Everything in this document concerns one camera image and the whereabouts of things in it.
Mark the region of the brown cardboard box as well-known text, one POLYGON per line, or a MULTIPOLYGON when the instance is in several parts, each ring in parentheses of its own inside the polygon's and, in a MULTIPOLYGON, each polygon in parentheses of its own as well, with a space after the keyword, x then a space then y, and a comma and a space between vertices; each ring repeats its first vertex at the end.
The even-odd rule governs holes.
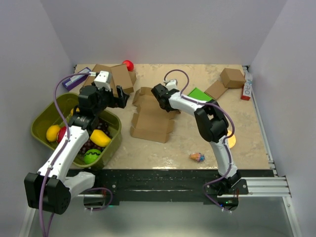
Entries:
POLYGON ((130 135, 134 138, 166 143, 174 129, 174 119, 180 112, 163 110, 150 87, 138 89, 132 104, 136 106, 136 112, 131 121, 130 135))

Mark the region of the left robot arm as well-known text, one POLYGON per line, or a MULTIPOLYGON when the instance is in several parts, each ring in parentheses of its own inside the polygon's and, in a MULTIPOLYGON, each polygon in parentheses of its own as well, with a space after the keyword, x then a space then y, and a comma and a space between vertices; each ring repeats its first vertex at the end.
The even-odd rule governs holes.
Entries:
POLYGON ((24 179, 28 206, 55 214, 63 214, 72 198, 88 190, 96 194, 102 181, 93 170, 102 169, 118 150, 122 142, 119 118, 106 111, 124 108, 129 96, 121 86, 118 95, 104 86, 89 85, 79 95, 66 93, 54 99, 33 123, 31 133, 54 152, 36 172, 24 179), (104 150, 91 164, 83 164, 83 171, 67 179, 72 163, 79 164, 79 151, 90 140, 100 122, 110 125, 111 139, 104 142, 104 150))

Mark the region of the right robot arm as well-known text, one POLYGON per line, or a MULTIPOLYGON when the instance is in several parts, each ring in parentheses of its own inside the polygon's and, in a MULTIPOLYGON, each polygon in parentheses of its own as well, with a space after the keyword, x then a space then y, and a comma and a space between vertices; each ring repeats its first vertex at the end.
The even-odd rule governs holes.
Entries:
POLYGON ((166 143, 169 140, 176 113, 191 115, 200 136, 211 145, 218 164, 219 180, 211 181, 209 186, 214 187, 219 195, 231 194, 237 189, 241 174, 228 144, 229 123, 215 100, 195 100, 176 87, 158 84, 153 88, 138 89, 132 104, 136 113, 131 120, 130 135, 154 142, 166 143))

